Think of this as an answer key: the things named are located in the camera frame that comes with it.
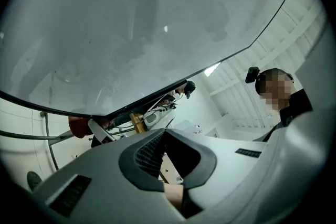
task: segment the ceiling light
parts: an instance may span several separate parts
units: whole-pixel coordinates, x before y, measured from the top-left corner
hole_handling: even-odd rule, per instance
[[[215,64],[214,66],[209,67],[208,69],[206,69],[206,70],[204,71],[204,74],[205,74],[207,77],[209,77],[210,74],[211,74],[212,72],[214,72],[214,70],[215,70],[220,64],[221,64],[221,63],[219,62],[219,63]]]

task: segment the floor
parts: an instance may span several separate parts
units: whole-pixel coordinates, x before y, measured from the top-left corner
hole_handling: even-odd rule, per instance
[[[25,108],[0,99],[0,130],[27,135],[46,136],[45,120],[39,111]],[[57,136],[69,130],[66,116],[48,114],[49,133]],[[53,145],[54,155],[59,168],[71,162],[76,155],[91,148],[86,136],[76,137]],[[51,160],[47,141],[21,140],[0,136],[0,158],[13,180],[29,190],[27,173],[36,172],[43,180],[56,171]]]

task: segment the ceiling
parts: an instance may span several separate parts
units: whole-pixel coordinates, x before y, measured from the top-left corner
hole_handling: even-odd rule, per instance
[[[265,133],[279,122],[278,113],[259,98],[254,83],[245,83],[248,68],[283,69],[293,75],[296,90],[302,89],[295,72],[326,19],[320,0],[286,0],[250,48],[223,61],[209,77],[197,75],[220,113],[232,116],[237,130]]]

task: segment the dark hair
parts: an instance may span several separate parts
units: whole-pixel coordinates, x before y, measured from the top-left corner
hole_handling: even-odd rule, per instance
[[[246,83],[251,83],[251,82],[256,82],[255,88],[256,92],[260,95],[260,85],[262,82],[266,81],[266,77],[271,76],[273,73],[278,73],[278,74],[284,74],[286,75],[290,80],[293,80],[293,76],[289,73],[286,73],[282,69],[279,68],[271,68],[267,69],[261,73],[259,73],[260,70],[258,67],[250,67],[247,72],[247,76],[245,79]]]

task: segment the glossy white surface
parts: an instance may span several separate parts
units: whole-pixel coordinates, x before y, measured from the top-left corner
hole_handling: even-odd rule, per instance
[[[283,0],[12,0],[0,90],[106,115],[251,45]]]

